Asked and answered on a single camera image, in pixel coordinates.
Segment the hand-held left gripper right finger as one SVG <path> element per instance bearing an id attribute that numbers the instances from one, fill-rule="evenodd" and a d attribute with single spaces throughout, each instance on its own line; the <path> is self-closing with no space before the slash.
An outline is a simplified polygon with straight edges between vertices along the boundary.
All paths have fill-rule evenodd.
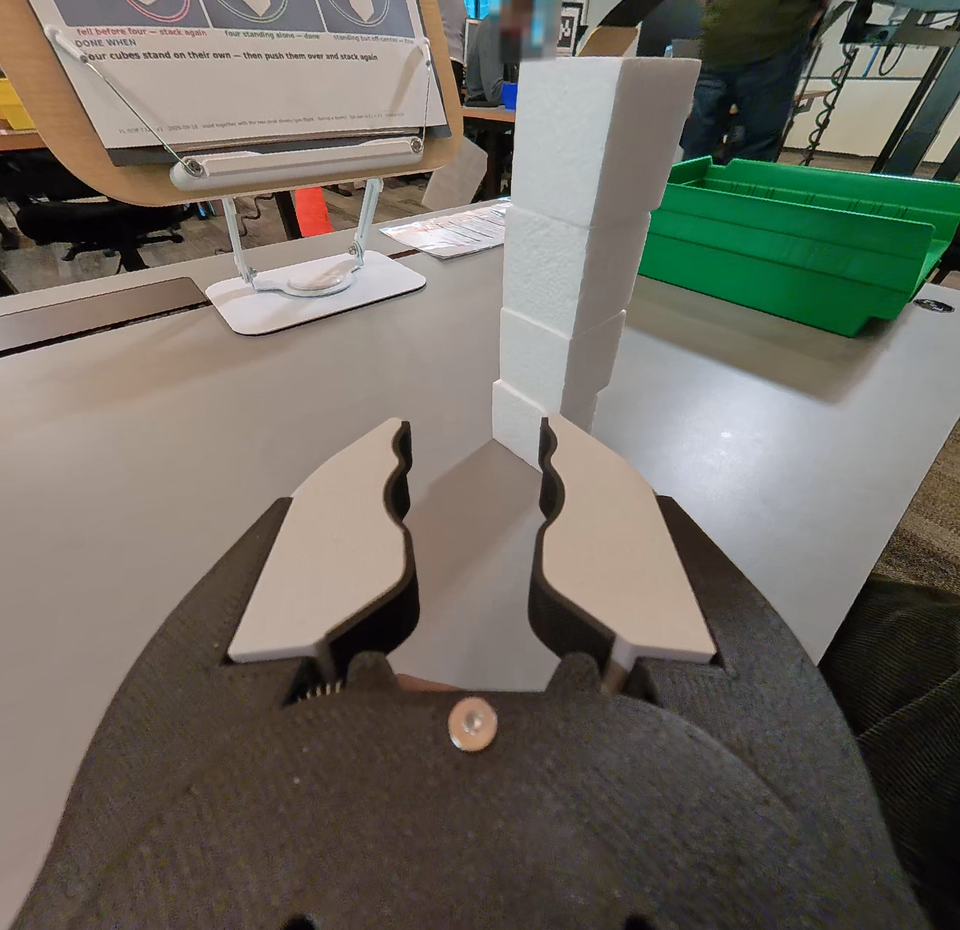
<path id="1" fill-rule="evenodd" d="M 711 663 L 716 644 L 652 486 L 565 417 L 541 421 L 534 635 L 558 658 L 593 660 L 609 692 L 642 660 Z"/>

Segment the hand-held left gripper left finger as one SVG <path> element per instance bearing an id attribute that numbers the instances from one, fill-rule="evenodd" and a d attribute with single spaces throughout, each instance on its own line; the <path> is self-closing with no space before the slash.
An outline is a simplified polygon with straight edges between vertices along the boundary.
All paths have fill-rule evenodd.
<path id="1" fill-rule="evenodd" d="M 335 684 L 357 654 L 389 654 L 414 632 L 412 461 L 410 424 L 390 418 L 294 492 L 228 647 L 233 663 L 310 658 Z"/>

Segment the white foam cube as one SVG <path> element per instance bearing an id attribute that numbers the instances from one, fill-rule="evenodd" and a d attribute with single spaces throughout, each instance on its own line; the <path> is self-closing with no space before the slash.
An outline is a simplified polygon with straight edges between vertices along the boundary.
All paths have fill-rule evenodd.
<path id="1" fill-rule="evenodd" d="M 506 213 L 503 308 L 563 336 L 626 310 L 651 214 L 624 224 L 580 227 L 510 206 Z"/>
<path id="2" fill-rule="evenodd" d="M 570 409 L 548 412 L 532 398 L 502 380 L 492 386 L 491 433 L 499 444 L 538 472 L 542 471 L 542 421 L 556 433 L 577 429 L 591 434 L 598 403 L 598 393 L 589 395 Z"/>
<path id="3" fill-rule="evenodd" d="M 520 66 L 511 203 L 581 228 L 662 203 L 701 63 L 576 57 Z"/>
<path id="4" fill-rule="evenodd" d="M 567 336 L 500 312 L 500 378 L 550 412 L 580 408 L 611 381 L 626 312 Z"/>

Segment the green plastic bin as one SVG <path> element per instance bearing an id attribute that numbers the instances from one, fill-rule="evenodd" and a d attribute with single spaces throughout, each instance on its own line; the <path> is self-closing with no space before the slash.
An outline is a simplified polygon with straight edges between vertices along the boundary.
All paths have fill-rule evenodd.
<path id="1" fill-rule="evenodd" d="M 678 165 L 651 234 L 893 292 L 958 232 L 958 185 L 734 160 Z"/>
<path id="2" fill-rule="evenodd" d="M 929 223 L 768 207 L 713 218 L 657 210 L 640 273 L 838 336 L 894 321 L 950 242 Z"/>

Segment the person's dark pants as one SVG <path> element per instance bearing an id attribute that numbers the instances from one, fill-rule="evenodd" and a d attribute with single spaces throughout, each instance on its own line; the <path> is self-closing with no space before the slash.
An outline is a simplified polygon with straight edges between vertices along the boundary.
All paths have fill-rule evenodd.
<path id="1" fill-rule="evenodd" d="M 959 597 L 872 575 L 819 663 L 934 928 L 959 927 Z"/>

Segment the laminated paper sheet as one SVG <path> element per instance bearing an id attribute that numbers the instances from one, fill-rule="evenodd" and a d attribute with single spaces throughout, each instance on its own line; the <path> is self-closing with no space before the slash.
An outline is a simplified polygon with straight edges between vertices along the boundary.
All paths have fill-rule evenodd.
<path id="1" fill-rule="evenodd" d="M 387 238 L 438 260 L 452 260 L 504 244 L 512 201 L 501 198 L 460 212 L 381 228 Z"/>

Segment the black office chair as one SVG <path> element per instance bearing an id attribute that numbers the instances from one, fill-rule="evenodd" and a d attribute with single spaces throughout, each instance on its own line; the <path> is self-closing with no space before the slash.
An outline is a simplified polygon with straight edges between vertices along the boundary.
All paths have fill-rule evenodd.
<path id="1" fill-rule="evenodd" d="M 78 255 L 103 253 L 118 258 L 118 270 L 148 268 L 143 246 L 182 243 L 182 224 L 196 216 L 194 204 L 141 207 L 107 198 L 104 202 L 45 201 L 20 206 L 14 214 L 22 234 L 38 246 L 64 243 L 66 263 Z"/>

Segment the printed instruction sheet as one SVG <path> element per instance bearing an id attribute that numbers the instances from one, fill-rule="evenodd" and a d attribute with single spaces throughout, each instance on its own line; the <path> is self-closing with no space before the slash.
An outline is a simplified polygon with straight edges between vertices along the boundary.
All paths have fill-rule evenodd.
<path id="1" fill-rule="evenodd" d="M 446 131 L 420 0 L 28 0 L 107 151 Z"/>

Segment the open cardboard box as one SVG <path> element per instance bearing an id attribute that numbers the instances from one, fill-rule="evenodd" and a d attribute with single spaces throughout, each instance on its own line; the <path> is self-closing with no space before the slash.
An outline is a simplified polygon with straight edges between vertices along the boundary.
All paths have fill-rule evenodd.
<path id="1" fill-rule="evenodd" d="M 637 47 L 644 19 L 666 0 L 620 0 L 586 37 L 575 55 L 621 58 Z"/>

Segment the yellow plastic bin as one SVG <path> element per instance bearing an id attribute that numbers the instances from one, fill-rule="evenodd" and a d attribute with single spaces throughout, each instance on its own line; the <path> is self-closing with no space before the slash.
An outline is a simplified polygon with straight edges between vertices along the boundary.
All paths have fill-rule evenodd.
<path id="1" fill-rule="evenodd" d="M 13 84 L 4 76 L 0 80 L 1 120 L 12 131 L 34 132 L 36 127 Z"/>

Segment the black standing desk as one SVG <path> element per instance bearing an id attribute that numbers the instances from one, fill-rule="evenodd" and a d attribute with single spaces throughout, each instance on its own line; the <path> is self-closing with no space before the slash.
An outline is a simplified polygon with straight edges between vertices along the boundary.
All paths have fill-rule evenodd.
<path id="1" fill-rule="evenodd" d="M 959 0 L 828 0 L 780 147 L 802 166 L 958 177 Z"/>

